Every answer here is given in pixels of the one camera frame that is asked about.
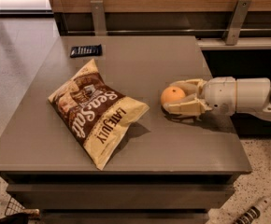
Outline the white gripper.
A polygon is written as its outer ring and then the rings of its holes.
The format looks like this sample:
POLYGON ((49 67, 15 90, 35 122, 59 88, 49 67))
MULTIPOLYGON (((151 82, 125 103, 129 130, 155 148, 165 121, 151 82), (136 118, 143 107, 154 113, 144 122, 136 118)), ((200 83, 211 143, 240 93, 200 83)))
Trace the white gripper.
POLYGON ((208 82, 202 78, 180 80, 171 86, 181 88, 189 96, 164 103, 163 108, 169 114, 198 117, 207 111, 217 115, 235 113, 236 80, 233 77, 215 77, 208 82))

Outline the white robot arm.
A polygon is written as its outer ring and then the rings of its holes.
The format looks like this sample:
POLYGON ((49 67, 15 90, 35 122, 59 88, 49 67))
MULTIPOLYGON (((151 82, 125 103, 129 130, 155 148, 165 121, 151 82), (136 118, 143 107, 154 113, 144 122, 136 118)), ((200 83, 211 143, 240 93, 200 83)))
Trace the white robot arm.
POLYGON ((161 95, 164 111, 172 115, 199 117, 206 112, 232 116, 250 114, 271 121, 271 79, 215 77, 171 83, 161 95))

